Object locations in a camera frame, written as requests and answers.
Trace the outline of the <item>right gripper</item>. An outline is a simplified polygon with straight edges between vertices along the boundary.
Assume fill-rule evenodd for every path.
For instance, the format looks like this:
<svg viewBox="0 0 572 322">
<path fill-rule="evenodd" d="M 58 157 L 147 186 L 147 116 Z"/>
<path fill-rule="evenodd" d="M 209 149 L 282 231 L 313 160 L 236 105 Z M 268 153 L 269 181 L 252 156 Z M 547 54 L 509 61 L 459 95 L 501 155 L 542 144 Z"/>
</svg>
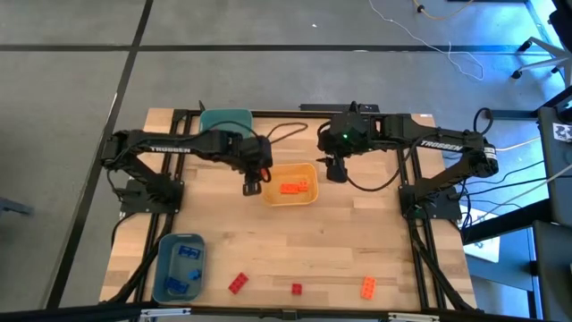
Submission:
<svg viewBox="0 0 572 322">
<path fill-rule="evenodd" d="M 348 171 L 341 157 L 366 153 L 372 148 L 370 123 L 356 113 L 335 114 L 317 130 L 317 147 L 326 155 L 316 160 L 326 163 L 326 178 L 331 182 L 346 182 Z"/>
</svg>

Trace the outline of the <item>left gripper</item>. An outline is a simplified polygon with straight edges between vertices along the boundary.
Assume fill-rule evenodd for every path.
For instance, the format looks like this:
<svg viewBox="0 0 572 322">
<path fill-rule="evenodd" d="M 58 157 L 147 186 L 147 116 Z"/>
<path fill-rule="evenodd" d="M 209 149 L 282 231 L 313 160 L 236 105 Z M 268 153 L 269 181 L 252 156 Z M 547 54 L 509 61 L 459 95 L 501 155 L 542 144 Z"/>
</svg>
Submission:
<svg viewBox="0 0 572 322">
<path fill-rule="evenodd" d="M 260 169 L 273 166 L 271 143 L 267 137 L 255 136 L 238 142 L 238 154 L 231 161 L 231 169 L 245 175 L 242 194 L 258 195 L 262 191 Z"/>
</svg>

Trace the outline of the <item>yellow plastic bin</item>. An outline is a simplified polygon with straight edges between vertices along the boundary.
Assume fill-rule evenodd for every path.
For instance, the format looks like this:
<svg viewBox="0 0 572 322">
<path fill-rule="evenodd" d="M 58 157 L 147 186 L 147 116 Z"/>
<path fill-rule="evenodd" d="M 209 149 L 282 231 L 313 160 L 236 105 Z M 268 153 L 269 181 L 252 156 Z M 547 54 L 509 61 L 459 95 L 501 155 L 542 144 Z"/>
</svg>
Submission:
<svg viewBox="0 0 572 322">
<path fill-rule="evenodd" d="M 262 184 L 262 198 L 273 206 L 303 206 L 313 203 L 318 198 L 318 182 L 315 167 L 309 163 L 274 165 L 270 169 L 272 180 Z M 308 191 L 298 194 L 281 194 L 282 183 L 296 183 L 306 181 Z"/>
</svg>

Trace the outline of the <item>teal plastic bin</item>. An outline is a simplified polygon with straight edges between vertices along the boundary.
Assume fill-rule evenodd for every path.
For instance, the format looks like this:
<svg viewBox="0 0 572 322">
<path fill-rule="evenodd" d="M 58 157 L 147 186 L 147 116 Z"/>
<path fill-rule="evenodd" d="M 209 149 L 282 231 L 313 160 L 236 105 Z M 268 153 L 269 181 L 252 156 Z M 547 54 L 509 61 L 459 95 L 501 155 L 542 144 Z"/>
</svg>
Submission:
<svg viewBox="0 0 572 322">
<path fill-rule="evenodd" d="M 253 116 L 247 109 L 212 109 L 201 113 L 199 130 L 234 131 L 248 138 L 253 135 L 252 123 Z"/>
</svg>

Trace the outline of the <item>long red block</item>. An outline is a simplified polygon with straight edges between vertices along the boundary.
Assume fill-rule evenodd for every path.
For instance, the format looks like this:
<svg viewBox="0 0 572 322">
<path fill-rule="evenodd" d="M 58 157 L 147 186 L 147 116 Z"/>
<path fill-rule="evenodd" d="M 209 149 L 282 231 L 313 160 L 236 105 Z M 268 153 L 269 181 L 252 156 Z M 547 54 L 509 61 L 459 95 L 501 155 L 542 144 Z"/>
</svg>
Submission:
<svg viewBox="0 0 572 322">
<path fill-rule="evenodd" d="M 229 284 L 228 289 L 232 294 L 238 294 L 248 281 L 248 276 L 243 272 L 240 272 Z"/>
</svg>

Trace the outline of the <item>white paper sheet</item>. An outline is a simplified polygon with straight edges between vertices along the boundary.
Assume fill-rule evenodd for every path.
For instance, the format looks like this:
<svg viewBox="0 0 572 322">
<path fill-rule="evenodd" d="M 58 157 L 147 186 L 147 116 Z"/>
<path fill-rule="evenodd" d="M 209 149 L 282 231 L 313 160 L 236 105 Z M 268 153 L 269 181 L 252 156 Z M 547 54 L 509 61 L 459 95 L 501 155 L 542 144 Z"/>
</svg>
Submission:
<svg viewBox="0 0 572 322">
<path fill-rule="evenodd" d="M 472 217 L 473 224 L 478 224 L 483 222 L 485 219 L 496 217 L 494 214 L 486 215 L 484 211 L 479 209 L 472 209 L 470 211 L 470 215 Z M 498 263 L 500 258 L 500 244 L 501 238 L 494 237 L 488 240 L 465 245 L 463 249 L 467 255 L 483 259 L 488 262 Z"/>
</svg>

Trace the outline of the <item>black stand foot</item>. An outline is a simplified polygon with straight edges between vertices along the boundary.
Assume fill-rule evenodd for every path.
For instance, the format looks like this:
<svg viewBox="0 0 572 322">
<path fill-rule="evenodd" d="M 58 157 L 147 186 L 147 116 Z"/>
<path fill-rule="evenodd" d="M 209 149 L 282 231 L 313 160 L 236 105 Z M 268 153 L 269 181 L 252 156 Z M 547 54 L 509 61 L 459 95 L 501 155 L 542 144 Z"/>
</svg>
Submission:
<svg viewBox="0 0 572 322">
<path fill-rule="evenodd" d="M 505 120 L 505 121 L 530 121 L 537 119 L 537 111 L 522 111 L 522 110 L 488 110 L 485 113 L 488 119 L 492 120 Z"/>
</svg>

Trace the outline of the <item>black diagonal beam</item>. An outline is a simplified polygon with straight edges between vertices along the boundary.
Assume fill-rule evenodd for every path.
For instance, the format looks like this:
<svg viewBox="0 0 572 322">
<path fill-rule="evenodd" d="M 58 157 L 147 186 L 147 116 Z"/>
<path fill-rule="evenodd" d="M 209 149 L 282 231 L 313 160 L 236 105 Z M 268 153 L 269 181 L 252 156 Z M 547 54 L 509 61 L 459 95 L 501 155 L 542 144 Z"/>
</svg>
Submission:
<svg viewBox="0 0 572 322">
<path fill-rule="evenodd" d="M 551 204 L 548 199 L 537 201 L 495 218 L 485 219 L 481 223 L 463 229 L 463 244 L 482 242 L 522 230 L 531 226 L 534 221 L 551 221 Z"/>
</svg>

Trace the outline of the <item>black crossbeam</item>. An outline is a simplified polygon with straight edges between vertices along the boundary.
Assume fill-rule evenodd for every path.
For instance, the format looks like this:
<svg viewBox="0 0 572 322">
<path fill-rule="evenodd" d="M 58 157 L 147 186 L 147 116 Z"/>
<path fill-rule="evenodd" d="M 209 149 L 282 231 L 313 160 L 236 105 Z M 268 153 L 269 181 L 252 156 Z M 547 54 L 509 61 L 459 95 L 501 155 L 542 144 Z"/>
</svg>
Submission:
<svg viewBox="0 0 572 322">
<path fill-rule="evenodd" d="M 228 316 L 275 318 L 282 321 L 296 321 L 304 318 L 349 318 L 374 319 L 387 322 L 386 310 L 327 310 L 327 309 L 256 309 L 215 308 L 205 306 L 166 306 L 156 302 L 111 303 L 14 312 L 0 312 L 0 322 L 120 322 L 140 318 L 143 309 L 192 308 L 188 316 Z M 517 318 L 486 314 L 480 310 L 422 309 L 417 312 L 440 317 L 441 322 L 556 322 L 535 318 Z"/>
</svg>

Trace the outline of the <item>grey cabinet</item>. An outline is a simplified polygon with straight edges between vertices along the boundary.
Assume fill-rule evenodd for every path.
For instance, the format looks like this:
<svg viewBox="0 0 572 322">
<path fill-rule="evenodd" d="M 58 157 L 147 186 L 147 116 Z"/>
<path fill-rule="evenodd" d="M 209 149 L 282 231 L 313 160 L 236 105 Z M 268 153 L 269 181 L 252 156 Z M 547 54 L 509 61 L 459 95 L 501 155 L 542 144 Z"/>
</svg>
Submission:
<svg viewBox="0 0 572 322">
<path fill-rule="evenodd" d="M 572 125 L 572 86 L 537 110 L 553 220 L 572 227 L 572 142 L 555 140 L 553 123 Z"/>
<path fill-rule="evenodd" d="M 572 229 L 533 223 L 543 318 L 572 322 Z"/>
</svg>

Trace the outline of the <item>white fiducial tag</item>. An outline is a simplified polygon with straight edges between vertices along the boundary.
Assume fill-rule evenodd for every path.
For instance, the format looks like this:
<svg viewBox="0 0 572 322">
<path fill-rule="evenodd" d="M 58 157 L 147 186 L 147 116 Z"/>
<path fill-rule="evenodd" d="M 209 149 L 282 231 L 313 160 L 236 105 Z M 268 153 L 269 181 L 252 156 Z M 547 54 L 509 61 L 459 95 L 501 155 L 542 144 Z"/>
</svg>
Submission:
<svg viewBox="0 0 572 322">
<path fill-rule="evenodd" d="M 572 125 L 563 123 L 553 123 L 552 134 L 555 140 L 572 142 Z"/>
</svg>

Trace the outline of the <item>office chair with white base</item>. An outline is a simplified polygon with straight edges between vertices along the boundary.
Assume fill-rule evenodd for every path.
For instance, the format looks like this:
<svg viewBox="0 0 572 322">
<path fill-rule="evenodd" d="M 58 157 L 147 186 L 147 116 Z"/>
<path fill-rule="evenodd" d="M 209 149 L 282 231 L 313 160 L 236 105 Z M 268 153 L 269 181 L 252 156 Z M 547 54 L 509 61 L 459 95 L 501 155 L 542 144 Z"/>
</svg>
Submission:
<svg viewBox="0 0 572 322">
<path fill-rule="evenodd" d="M 572 0 L 552 0 L 556 10 L 549 15 L 549 23 L 559 37 L 562 47 L 556 47 L 539 38 L 530 37 L 519 48 L 525 52 L 531 45 L 537 45 L 551 55 L 551 59 L 522 65 L 512 74 L 512 79 L 519 79 L 523 71 L 552 66 L 551 72 L 556 73 L 560 68 L 564 71 L 565 87 L 572 86 Z"/>
</svg>

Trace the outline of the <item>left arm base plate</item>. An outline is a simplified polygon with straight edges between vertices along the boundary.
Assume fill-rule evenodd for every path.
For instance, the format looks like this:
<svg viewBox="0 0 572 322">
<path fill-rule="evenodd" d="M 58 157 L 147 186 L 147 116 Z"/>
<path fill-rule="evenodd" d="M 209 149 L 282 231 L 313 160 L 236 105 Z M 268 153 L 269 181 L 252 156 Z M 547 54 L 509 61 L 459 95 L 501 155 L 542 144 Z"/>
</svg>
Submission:
<svg viewBox="0 0 572 322">
<path fill-rule="evenodd" d="M 124 189 L 119 189 L 122 195 L 121 211 L 124 213 L 156 213 L 174 214 L 181 209 L 184 182 L 171 181 L 174 188 L 174 197 L 170 201 L 160 201 L 153 198 L 144 184 L 136 180 L 128 180 Z"/>
</svg>

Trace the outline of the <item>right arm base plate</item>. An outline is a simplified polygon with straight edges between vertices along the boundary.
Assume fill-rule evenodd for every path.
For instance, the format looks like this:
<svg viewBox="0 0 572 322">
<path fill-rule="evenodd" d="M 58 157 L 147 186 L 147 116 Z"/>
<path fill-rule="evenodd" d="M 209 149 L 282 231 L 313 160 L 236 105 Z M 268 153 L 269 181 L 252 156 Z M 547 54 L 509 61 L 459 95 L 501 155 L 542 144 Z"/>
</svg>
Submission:
<svg viewBox="0 0 572 322">
<path fill-rule="evenodd" d="M 454 187 L 417 197 L 412 185 L 399 187 L 401 214 L 406 219 L 458 220 L 461 210 Z"/>
</svg>

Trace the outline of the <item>silver frame bracket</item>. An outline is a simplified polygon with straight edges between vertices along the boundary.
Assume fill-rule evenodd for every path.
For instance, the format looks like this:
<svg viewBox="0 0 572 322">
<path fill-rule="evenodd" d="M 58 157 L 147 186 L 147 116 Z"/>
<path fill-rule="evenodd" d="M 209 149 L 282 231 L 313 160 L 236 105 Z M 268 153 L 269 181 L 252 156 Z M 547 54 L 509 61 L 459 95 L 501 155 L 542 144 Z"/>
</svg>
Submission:
<svg viewBox="0 0 572 322">
<path fill-rule="evenodd" d="M 387 322 L 441 322 L 439 316 L 420 313 L 390 312 Z"/>
<path fill-rule="evenodd" d="M 164 318 L 188 316 L 192 312 L 192 308 L 169 308 L 169 309 L 143 309 L 140 312 L 141 318 Z"/>
</svg>

